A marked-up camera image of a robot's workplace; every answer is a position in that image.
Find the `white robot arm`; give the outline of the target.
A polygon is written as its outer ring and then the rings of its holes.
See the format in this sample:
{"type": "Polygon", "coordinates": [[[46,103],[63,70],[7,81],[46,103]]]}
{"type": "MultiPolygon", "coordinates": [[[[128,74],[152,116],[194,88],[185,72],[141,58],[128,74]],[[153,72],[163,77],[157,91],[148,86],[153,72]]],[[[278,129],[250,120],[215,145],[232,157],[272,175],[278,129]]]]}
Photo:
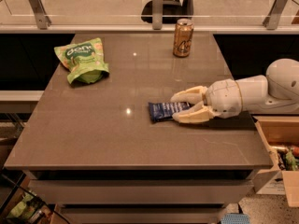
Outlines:
{"type": "Polygon", "coordinates": [[[278,59],[267,67],[265,76],[224,79],[209,87],[192,87],[174,94],[171,102],[192,104],[191,108],[173,114],[173,119],[180,123],[228,119],[243,111],[251,114],[293,113],[299,106],[299,62],[278,59]]]}

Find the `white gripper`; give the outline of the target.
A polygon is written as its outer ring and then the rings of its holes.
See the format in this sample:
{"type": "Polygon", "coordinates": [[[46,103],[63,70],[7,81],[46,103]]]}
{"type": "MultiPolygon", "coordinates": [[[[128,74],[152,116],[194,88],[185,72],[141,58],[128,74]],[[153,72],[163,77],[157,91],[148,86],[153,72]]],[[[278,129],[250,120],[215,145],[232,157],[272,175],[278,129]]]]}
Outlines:
{"type": "Polygon", "coordinates": [[[227,119],[239,115],[242,111],[239,87],[231,79],[216,81],[208,88],[206,86],[195,86],[177,92],[170,98],[170,101],[172,103],[186,102],[194,105],[188,110],[173,114],[175,121],[184,124],[204,123],[215,117],[227,119]],[[202,102],[205,95],[207,105],[202,102]]]}

